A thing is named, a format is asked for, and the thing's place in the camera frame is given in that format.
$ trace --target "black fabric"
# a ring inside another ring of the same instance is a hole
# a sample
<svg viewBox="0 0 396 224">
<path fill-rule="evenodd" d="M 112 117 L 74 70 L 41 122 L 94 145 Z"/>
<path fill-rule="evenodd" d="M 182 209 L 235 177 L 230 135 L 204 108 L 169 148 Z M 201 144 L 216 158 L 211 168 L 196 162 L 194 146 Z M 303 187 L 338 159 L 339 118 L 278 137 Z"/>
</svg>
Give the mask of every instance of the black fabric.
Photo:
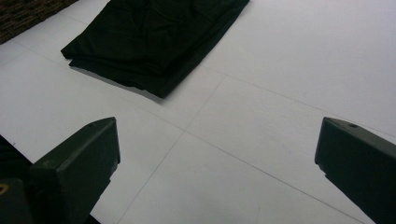
<svg viewBox="0 0 396 224">
<path fill-rule="evenodd" d="M 112 0 L 62 54 L 70 66 L 165 97 L 248 0 Z"/>
</svg>

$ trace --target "screw hole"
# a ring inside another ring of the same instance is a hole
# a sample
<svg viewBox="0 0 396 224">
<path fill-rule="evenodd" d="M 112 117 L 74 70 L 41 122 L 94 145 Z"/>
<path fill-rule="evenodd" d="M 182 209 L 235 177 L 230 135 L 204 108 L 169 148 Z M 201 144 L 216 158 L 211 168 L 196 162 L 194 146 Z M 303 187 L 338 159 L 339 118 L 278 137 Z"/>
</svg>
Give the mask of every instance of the screw hole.
<svg viewBox="0 0 396 224">
<path fill-rule="evenodd" d="M 8 185 L 7 184 L 0 184 L 0 195 L 6 193 L 8 190 Z"/>
</svg>

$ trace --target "white floor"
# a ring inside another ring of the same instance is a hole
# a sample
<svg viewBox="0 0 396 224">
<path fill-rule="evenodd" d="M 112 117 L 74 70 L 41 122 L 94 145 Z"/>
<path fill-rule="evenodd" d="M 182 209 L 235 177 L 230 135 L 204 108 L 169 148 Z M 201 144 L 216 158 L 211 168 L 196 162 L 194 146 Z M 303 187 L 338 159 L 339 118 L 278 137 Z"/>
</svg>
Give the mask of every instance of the white floor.
<svg viewBox="0 0 396 224">
<path fill-rule="evenodd" d="M 396 143 L 395 1 L 252 0 L 165 100 L 68 67 L 60 49 L 105 4 L 79 0 L 0 46 L 0 134 L 29 160 L 117 118 L 98 220 L 374 223 L 314 156 L 323 117 Z"/>
</svg>

